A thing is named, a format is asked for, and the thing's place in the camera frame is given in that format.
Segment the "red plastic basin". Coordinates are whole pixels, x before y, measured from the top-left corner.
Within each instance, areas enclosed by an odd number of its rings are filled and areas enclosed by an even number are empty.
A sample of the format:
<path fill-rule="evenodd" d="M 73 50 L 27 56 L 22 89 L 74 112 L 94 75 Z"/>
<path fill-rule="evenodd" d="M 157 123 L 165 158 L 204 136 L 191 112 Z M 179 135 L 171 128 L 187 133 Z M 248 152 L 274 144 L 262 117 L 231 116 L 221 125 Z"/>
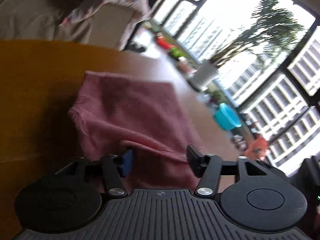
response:
<path fill-rule="evenodd" d="M 155 35 L 155 41 L 161 48 L 165 50 L 171 50 L 172 48 L 175 47 L 173 44 L 171 44 L 165 39 L 162 33 L 157 33 Z"/>

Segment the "floral patterned blanket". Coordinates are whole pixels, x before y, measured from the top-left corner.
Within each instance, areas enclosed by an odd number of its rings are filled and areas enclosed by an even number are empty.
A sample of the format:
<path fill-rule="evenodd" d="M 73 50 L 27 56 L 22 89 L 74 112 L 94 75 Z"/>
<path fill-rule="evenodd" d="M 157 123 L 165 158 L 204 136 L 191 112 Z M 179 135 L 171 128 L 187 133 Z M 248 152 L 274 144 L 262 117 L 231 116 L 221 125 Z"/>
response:
<path fill-rule="evenodd" d="M 148 0 L 82 0 L 61 24 L 93 19 L 88 44 L 123 50 L 135 26 L 150 16 Z"/>

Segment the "turquoise plastic basin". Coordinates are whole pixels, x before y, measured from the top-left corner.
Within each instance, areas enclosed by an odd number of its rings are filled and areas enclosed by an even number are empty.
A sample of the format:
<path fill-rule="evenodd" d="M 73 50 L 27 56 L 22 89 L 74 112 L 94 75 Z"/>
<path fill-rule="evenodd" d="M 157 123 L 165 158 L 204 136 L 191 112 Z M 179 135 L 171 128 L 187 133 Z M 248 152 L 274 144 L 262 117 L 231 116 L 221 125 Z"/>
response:
<path fill-rule="evenodd" d="M 219 105 L 219 109 L 213 115 L 213 119 L 225 131 L 230 131 L 242 126 L 236 111 L 226 103 Z"/>

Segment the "orange plastic bag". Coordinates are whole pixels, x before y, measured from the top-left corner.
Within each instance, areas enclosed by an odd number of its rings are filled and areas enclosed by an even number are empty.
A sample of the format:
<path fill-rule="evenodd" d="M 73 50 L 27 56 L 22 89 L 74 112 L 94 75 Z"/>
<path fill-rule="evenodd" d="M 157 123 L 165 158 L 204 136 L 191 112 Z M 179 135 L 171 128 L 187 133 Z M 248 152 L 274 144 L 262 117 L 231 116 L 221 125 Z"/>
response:
<path fill-rule="evenodd" d="M 253 141 L 247 150 L 244 152 L 244 156 L 251 160 L 264 160 L 267 156 L 268 142 L 261 136 L 257 137 Z"/>

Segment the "beige covered sofa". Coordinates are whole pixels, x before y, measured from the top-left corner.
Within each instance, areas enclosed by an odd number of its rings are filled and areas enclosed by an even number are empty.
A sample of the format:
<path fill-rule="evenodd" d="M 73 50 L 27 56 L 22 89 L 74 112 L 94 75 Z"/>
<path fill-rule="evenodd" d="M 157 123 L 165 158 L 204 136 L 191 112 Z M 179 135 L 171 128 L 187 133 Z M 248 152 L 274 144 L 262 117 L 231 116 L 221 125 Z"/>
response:
<path fill-rule="evenodd" d="M 1 0 L 1 39 L 70 41 L 123 50 L 132 33 L 133 11 L 103 5 L 92 17 L 61 25 L 78 0 Z"/>

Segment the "green leafy potted plant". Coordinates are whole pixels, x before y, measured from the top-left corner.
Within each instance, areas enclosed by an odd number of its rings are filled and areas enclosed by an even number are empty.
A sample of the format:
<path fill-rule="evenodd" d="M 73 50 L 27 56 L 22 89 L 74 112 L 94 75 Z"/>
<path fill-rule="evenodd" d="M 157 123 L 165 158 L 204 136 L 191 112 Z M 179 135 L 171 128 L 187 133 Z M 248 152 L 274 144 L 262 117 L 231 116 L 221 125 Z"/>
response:
<path fill-rule="evenodd" d="M 185 57 L 184 53 L 180 51 L 177 47 L 172 47 L 169 50 L 169 55 L 174 59 L 179 59 L 180 57 Z"/>

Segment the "white ribbed plant pot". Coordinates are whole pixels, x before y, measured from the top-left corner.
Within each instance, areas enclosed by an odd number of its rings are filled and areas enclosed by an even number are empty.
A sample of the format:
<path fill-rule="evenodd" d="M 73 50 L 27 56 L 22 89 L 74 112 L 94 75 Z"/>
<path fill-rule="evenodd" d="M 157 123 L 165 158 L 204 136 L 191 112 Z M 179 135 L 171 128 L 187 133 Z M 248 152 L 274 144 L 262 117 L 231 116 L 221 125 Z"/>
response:
<path fill-rule="evenodd" d="M 211 81 L 219 74 L 216 64 L 210 60 L 203 61 L 200 68 L 191 74 L 187 81 L 189 85 L 196 91 L 204 91 L 207 89 Z"/>

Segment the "pink flower pot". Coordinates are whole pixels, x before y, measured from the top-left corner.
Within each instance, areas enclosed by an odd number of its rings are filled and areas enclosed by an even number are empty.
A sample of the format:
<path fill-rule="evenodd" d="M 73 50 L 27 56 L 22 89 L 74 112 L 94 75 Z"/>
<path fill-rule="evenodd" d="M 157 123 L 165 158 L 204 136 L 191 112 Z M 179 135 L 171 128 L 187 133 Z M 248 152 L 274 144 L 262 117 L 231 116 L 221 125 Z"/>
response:
<path fill-rule="evenodd" d="M 178 58 L 177 68 L 185 75 L 191 75 L 196 72 L 197 65 L 186 57 Z"/>

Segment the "tall potted plant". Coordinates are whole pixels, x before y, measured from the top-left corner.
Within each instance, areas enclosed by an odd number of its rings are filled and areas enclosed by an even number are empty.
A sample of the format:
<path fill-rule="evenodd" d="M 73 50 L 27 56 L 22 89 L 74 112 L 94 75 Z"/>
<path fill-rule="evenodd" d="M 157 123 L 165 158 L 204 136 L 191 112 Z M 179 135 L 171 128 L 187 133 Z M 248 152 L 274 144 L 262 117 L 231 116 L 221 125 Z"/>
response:
<path fill-rule="evenodd" d="M 293 12 L 279 6 L 279 0 L 260 0 L 251 19 L 254 23 L 249 28 L 212 55 L 208 60 L 211 64 L 220 68 L 244 52 L 255 55 L 261 64 L 262 55 L 258 53 L 259 50 L 271 56 L 289 52 L 305 29 L 298 23 Z"/>

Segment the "pink ribbed knit garment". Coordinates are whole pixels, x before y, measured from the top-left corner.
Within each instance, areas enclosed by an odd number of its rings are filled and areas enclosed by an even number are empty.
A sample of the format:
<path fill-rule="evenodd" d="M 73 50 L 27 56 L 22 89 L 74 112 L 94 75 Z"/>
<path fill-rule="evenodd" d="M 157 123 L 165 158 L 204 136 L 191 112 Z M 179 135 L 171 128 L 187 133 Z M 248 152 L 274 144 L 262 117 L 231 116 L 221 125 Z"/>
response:
<path fill-rule="evenodd" d="M 69 115 L 87 159 L 133 150 L 127 190 L 196 188 L 186 151 L 201 139 L 172 84 L 86 72 Z"/>

